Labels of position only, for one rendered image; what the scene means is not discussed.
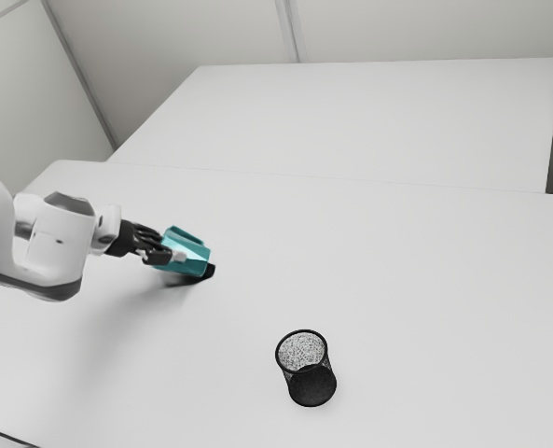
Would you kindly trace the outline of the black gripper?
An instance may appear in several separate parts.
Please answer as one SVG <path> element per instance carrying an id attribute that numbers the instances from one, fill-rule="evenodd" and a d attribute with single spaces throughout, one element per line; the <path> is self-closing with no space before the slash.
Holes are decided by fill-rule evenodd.
<path id="1" fill-rule="evenodd" d="M 171 263 L 183 263 L 187 260 L 187 254 L 182 251 L 174 251 L 170 248 L 138 249 L 138 245 L 148 247 L 160 247 L 162 236 L 155 230 L 139 223 L 132 224 L 122 219 L 118 229 L 117 238 L 110 244 L 104 253 L 111 257 L 124 257 L 127 254 L 138 254 L 142 262 L 151 266 L 166 266 Z"/>

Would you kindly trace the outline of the teal faceted mug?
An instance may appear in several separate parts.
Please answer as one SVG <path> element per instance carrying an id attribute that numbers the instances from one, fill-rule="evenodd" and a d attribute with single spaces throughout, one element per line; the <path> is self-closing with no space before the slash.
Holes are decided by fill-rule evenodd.
<path id="1" fill-rule="evenodd" d="M 172 257 L 166 265 L 154 265 L 155 269 L 199 279 L 214 275 L 215 266 L 210 262 L 211 250 L 199 238 L 171 226 L 163 233 L 160 243 L 171 250 Z"/>

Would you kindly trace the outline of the black mesh pen holder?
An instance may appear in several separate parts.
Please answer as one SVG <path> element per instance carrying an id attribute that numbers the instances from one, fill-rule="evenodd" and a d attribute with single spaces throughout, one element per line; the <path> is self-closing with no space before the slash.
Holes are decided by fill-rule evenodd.
<path id="1" fill-rule="evenodd" d="M 332 399 L 338 382 L 322 334 L 313 329 L 291 331 L 277 343 L 274 356 L 297 405 L 319 407 Z"/>

